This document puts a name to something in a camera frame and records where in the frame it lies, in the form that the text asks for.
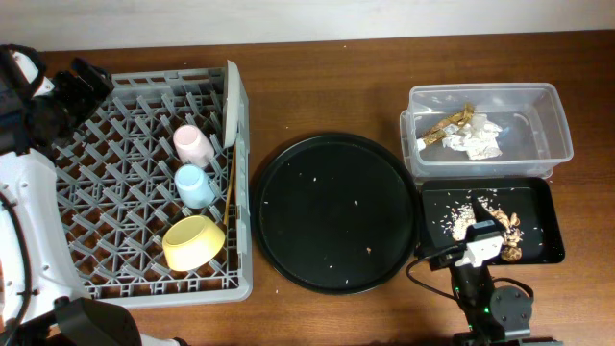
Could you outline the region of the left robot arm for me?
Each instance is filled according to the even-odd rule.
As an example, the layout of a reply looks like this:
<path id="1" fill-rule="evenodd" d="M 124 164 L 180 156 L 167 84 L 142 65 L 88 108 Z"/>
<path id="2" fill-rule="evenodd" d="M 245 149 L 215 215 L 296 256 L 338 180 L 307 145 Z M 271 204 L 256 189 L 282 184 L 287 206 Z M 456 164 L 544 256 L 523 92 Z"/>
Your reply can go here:
<path id="1" fill-rule="evenodd" d="M 36 49 L 1 47 L 1 270 L 4 345 L 159 345 L 124 308 L 91 299 L 58 210 L 53 147 L 114 89 L 80 58 L 45 76 Z"/>

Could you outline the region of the pink cup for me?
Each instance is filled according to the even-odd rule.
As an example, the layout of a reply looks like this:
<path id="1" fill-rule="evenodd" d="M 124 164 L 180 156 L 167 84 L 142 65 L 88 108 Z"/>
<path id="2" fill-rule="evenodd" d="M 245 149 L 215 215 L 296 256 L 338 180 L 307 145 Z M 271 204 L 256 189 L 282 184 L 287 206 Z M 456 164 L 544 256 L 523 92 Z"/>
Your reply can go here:
<path id="1" fill-rule="evenodd" d="M 215 156 L 212 144 L 194 125 L 183 125 L 173 134 L 173 144 L 182 163 L 205 168 Z"/>

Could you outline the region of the yellow bowl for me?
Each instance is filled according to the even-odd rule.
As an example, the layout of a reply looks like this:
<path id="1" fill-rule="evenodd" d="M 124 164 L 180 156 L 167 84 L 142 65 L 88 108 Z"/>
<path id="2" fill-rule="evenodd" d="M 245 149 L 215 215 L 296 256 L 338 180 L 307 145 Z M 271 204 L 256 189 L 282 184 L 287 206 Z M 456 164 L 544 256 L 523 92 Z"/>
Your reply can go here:
<path id="1" fill-rule="evenodd" d="M 162 249 L 170 269 L 188 271 L 212 260 L 225 241 L 224 231 L 211 219 L 193 215 L 178 221 L 164 234 Z"/>

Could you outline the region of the gold snack wrapper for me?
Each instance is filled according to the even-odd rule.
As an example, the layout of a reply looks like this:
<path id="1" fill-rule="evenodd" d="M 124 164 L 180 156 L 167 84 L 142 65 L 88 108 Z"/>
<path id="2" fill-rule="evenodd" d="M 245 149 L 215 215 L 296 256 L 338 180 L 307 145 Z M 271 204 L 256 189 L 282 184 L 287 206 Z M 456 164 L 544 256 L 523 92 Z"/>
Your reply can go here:
<path id="1" fill-rule="evenodd" d="M 417 140 L 419 150 L 423 150 L 444 137 L 458 132 L 473 118 L 474 113 L 475 107 L 470 103 L 466 103 L 462 111 L 437 122 Z"/>

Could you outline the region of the blue cup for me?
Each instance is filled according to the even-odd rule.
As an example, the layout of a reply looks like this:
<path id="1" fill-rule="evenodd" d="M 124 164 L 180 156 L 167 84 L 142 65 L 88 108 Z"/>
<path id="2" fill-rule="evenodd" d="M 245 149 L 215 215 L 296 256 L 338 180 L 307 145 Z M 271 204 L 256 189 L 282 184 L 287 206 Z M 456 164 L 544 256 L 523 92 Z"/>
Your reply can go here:
<path id="1" fill-rule="evenodd" d="M 181 200 L 191 209 L 202 209 L 209 206 L 215 199 L 215 194 L 209 186 L 210 178 L 197 165 L 185 164 L 174 176 L 174 183 Z"/>

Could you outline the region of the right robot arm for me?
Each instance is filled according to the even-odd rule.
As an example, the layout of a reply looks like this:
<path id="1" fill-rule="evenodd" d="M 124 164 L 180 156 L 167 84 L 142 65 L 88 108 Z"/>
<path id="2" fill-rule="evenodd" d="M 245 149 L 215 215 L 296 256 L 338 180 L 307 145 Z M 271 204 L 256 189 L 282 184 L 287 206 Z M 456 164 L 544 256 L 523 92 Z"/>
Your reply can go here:
<path id="1" fill-rule="evenodd" d="M 533 337 L 530 331 L 533 290 L 510 278 L 494 278 L 488 262 L 499 256 L 506 227 L 481 203 L 470 197 L 475 222 L 465 237 L 440 248 L 429 260 L 433 269 L 451 273 L 453 299 L 463 311 L 469 331 L 453 336 L 454 345 L 559 345 L 551 336 Z"/>

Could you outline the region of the white tissue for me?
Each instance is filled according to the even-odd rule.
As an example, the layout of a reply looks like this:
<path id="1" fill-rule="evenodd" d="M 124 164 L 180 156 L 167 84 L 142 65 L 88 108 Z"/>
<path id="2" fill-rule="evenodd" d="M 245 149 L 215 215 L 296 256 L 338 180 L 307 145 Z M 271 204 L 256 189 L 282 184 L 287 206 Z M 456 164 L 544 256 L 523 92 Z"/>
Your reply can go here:
<path id="1" fill-rule="evenodd" d="M 442 139 L 442 145 L 454 151 L 465 152 L 471 161 L 494 159 L 501 151 L 497 137 L 503 130 L 491 122 L 485 113 L 476 113 L 456 133 Z"/>

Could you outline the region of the grey plate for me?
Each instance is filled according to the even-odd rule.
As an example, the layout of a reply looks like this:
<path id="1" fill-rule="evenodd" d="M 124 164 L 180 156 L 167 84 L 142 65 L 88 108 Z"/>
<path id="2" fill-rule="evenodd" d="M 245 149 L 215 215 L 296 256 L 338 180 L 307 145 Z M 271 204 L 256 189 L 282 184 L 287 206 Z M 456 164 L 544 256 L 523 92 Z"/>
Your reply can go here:
<path id="1" fill-rule="evenodd" d="M 232 147 L 236 141 L 240 104 L 240 76 L 237 65 L 232 61 L 226 63 L 225 102 L 223 114 L 224 147 Z"/>

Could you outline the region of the wooden chopstick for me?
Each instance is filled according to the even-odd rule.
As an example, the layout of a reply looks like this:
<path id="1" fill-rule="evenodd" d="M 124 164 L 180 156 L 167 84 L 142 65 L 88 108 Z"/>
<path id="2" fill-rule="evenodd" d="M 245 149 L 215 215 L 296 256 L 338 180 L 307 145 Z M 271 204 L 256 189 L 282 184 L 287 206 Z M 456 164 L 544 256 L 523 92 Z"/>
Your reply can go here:
<path id="1" fill-rule="evenodd" d="M 236 144 L 233 147 L 233 155 L 232 155 L 232 164 L 230 169 L 230 175 L 228 180 L 228 188 L 226 194 L 226 205 L 225 205 L 225 214 L 223 219 L 223 224 L 228 228 L 229 226 L 229 218 L 230 218 L 230 205 L 232 192 L 234 188 L 234 173 L 235 173 L 235 163 L 236 163 Z"/>

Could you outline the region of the food scraps and rice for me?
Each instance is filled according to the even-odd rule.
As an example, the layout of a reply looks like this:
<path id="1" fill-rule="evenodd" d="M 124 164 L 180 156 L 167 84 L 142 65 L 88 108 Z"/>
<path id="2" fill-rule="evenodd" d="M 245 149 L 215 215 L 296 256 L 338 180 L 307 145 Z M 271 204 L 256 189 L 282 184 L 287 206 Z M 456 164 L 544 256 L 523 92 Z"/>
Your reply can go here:
<path id="1" fill-rule="evenodd" d="M 520 262 L 524 251 L 524 231 L 521 229 L 521 219 L 516 212 L 506 213 L 500 206 L 494 208 L 492 203 L 497 193 L 491 190 L 493 196 L 477 196 L 477 202 L 486 209 L 491 216 L 504 226 L 503 246 L 500 258 L 504 262 Z M 472 208 L 472 195 L 468 193 L 463 201 L 453 200 L 451 205 L 445 205 L 445 214 L 436 223 L 442 233 L 450 237 L 453 241 L 462 241 L 467 237 L 467 229 L 477 223 L 475 213 Z"/>

